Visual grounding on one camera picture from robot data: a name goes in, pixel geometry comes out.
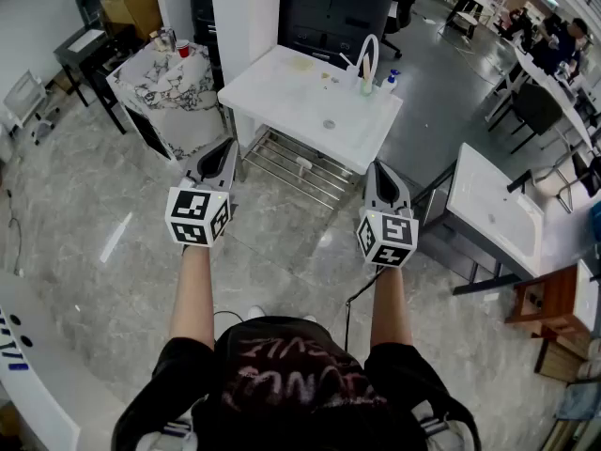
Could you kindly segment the large dark green bin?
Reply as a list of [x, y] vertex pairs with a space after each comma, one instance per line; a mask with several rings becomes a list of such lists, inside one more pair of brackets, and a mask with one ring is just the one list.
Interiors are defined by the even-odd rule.
[[380, 38], [393, 0], [280, 0], [278, 43], [345, 69]]

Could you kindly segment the black desk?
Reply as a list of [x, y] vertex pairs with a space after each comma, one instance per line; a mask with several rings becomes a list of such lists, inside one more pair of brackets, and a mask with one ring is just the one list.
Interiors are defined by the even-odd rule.
[[56, 61], [82, 104], [89, 106], [80, 89], [81, 85], [86, 85], [92, 89], [121, 134], [127, 132], [113, 111], [118, 100], [106, 81], [113, 70], [107, 70], [105, 65], [113, 58], [123, 56], [128, 59], [140, 50], [142, 44], [132, 24], [109, 23], [102, 27], [97, 23], [77, 30], [54, 49]]

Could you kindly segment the person's left forearm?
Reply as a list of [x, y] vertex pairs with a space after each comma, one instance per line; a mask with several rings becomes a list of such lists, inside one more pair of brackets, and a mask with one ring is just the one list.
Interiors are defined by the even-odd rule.
[[214, 349], [214, 306], [210, 253], [187, 247], [182, 255], [170, 338], [189, 338]]

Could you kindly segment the person's black printed shirt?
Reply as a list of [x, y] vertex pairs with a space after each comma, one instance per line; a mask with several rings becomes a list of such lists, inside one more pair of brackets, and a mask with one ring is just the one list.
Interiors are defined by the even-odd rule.
[[379, 344], [359, 363], [297, 318], [250, 319], [213, 346], [170, 339], [111, 451], [184, 415], [194, 451], [482, 451], [471, 413], [414, 347]]

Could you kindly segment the white arched faucet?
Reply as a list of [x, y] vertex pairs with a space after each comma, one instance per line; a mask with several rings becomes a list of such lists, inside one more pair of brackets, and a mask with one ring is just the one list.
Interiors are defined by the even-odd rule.
[[370, 34], [365, 38], [355, 62], [351, 61], [345, 54], [339, 54], [343, 61], [347, 63], [346, 76], [350, 89], [361, 86], [362, 59], [365, 54], [370, 57], [371, 80], [374, 83], [379, 61], [379, 40], [374, 34]]

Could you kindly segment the long white table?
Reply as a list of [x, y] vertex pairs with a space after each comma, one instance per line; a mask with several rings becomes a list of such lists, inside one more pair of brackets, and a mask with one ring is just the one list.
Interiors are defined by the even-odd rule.
[[517, 62], [522, 68], [523, 73], [527, 73], [535, 83], [547, 90], [555, 101], [561, 106], [563, 114], [569, 120], [572, 127], [578, 133], [580, 139], [588, 148], [593, 151], [593, 143], [587, 128], [579, 116], [574, 105], [570, 102], [565, 92], [562, 90], [560, 84], [551, 76], [545, 74], [543, 70], [536, 67], [532, 63], [532, 56], [530, 54], [524, 54], [518, 47], [514, 48], [514, 53], [517, 58]]

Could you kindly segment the white washbasin stand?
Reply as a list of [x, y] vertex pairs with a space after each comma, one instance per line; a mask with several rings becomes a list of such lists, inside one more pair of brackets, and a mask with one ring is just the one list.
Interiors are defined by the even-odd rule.
[[364, 96], [344, 70], [281, 45], [225, 85], [218, 99], [359, 175], [377, 157], [403, 104], [378, 88]]

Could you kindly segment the black faucet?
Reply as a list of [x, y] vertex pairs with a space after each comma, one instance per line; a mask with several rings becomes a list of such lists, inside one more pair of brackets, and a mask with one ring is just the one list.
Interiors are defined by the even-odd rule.
[[527, 184], [532, 181], [532, 171], [528, 169], [526, 172], [524, 172], [521, 176], [519, 176], [507, 186], [507, 192], [509, 194], [512, 194], [516, 191], [520, 191], [522, 194], [524, 194]]

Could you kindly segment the marble pattern cabinet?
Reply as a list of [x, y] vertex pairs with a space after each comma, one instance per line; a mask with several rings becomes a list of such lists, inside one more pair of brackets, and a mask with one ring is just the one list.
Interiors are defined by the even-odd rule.
[[208, 49], [189, 55], [148, 44], [106, 77], [131, 124], [168, 160], [186, 161], [225, 134]]

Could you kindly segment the metal rack shelf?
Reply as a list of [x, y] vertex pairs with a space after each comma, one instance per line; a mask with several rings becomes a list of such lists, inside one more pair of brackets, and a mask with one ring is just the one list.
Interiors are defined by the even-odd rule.
[[[299, 156], [313, 167], [300, 167], [296, 163]], [[346, 166], [272, 128], [257, 140], [244, 160], [330, 210], [344, 206], [359, 181]]]

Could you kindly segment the dark grey chair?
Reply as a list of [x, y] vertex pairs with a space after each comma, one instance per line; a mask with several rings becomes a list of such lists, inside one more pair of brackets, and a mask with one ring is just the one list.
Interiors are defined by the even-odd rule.
[[509, 112], [514, 112], [521, 120], [512, 135], [524, 127], [529, 127], [531, 130], [531, 134], [510, 152], [511, 155], [518, 152], [535, 136], [541, 136], [549, 131], [563, 117], [560, 104], [549, 91], [537, 84], [525, 83], [518, 91], [510, 91], [502, 104], [506, 104], [506, 108], [488, 128], [489, 132], [492, 132]]

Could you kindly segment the brown cardboard box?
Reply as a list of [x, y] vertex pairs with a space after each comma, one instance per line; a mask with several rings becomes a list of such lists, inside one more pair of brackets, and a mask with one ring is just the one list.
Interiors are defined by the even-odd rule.
[[111, 23], [132, 24], [144, 42], [162, 26], [158, 0], [101, 0], [101, 5]]

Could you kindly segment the white curved counter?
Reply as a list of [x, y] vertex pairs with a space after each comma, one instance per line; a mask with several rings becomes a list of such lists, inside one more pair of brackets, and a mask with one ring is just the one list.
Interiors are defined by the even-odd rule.
[[49, 451], [110, 451], [124, 404], [59, 336], [29, 283], [4, 271], [0, 382]]

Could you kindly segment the white rectangular washbasin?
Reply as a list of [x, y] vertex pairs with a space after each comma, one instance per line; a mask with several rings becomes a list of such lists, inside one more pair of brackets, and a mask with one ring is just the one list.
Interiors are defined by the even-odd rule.
[[543, 211], [470, 145], [461, 145], [446, 210], [458, 231], [523, 280], [542, 274]]

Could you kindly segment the metal frame chair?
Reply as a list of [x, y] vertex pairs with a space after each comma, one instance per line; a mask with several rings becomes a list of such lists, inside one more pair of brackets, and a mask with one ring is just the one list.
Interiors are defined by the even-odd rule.
[[584, 159], [574, 150], [570, 155], [570, 160], [575, 173], [572, 180], [564, 175], [559, 164], [552, 166], [550, 171], [542, 177], [534, 179], [534, 183], [539, 184], [552, 175], [557, 175], [560, 178], [562, 187], [555, 194], [555, 198], [567, 213], [572, 213], [575, 210], [572, 188], [576, 184], [581, 184], [590, 198], [601, 192], [601, 155], [595, 155], [589, 163], [585, 163]]

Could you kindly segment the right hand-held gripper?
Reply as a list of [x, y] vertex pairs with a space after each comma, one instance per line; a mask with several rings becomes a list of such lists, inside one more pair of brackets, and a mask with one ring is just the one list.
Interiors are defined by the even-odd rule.
[[385, 163], [370, 163], [364, 187], [365, 210], [356, 236], [369, 264], [401, 268], [417, 249], [417, 220], [376, 210], [408, 209], [410, 193], [406, 183]]

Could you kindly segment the brown wooden cabinet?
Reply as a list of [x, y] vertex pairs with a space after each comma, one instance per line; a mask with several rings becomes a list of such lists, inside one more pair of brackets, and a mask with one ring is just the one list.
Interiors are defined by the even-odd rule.
[[599, 286], [583, 261], [519, 283], [514, 291], [516, 305], [506, 324], [547, 339], [592, 333]]

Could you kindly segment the white rolling chair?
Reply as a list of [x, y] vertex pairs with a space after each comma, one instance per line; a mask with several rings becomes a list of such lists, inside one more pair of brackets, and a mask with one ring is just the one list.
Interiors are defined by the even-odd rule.
[[13, 85], [3, 100], [8, 118], [20, 130], [26, 130], [27, 123], [34, 119], [31, 138], [34, 145], [56, 126], [60, 108], [51, 105], [50, 94], [41, 79], [27, 70]]

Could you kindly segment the glass jar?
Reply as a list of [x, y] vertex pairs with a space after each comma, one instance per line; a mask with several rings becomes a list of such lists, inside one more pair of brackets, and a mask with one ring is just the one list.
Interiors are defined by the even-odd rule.
[[159, 52], [174, 53], [177, 50], [176, 34], [171, 27], [161, 27], [159, 30], [151, 32], [149, 37]]

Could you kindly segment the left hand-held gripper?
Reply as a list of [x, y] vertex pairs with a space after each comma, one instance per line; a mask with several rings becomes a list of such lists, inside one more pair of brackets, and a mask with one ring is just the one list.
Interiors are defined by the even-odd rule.
[[[238, 141], [230, 137], [217, 139], [189, 158], [184, 172], [187, 184], [169, 189], [164, 213], [173, 242], [210, 248], [222, 236], [232, 219], [229, 191], [238, 159]], [[194, 187], [192, 181], [213, 190]]]

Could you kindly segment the black cabinet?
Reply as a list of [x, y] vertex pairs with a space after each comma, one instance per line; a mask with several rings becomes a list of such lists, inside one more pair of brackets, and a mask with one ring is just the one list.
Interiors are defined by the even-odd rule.
[[212, 0], [191, 0], [194, 42], [208, 48], [214, 84], [224, 86]]

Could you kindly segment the person's right forearm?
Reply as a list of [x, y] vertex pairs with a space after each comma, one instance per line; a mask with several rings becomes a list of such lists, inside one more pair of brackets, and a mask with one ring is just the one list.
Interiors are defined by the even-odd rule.
[[403, 274], [398, 268], [384, 268], [376, 280], [370, 347], [396, 343], [413, 345]]

